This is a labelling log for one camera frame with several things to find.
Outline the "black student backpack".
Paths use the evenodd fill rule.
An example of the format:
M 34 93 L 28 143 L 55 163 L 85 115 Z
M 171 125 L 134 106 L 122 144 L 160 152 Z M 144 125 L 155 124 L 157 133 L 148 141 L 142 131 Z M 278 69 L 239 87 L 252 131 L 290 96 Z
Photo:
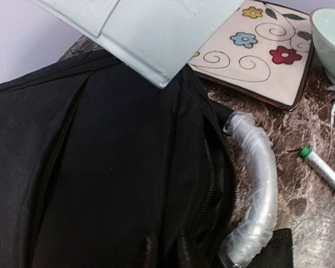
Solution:
M 0 84 L 0 267 L 293 267 L 270 141 L 185 66 L 106 51 Z

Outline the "grey notebook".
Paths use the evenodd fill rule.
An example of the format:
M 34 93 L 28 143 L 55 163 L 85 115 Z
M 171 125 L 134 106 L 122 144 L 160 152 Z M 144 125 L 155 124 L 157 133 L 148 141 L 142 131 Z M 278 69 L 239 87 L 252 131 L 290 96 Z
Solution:
M 243 1 L 34 2 L 164 88 Z

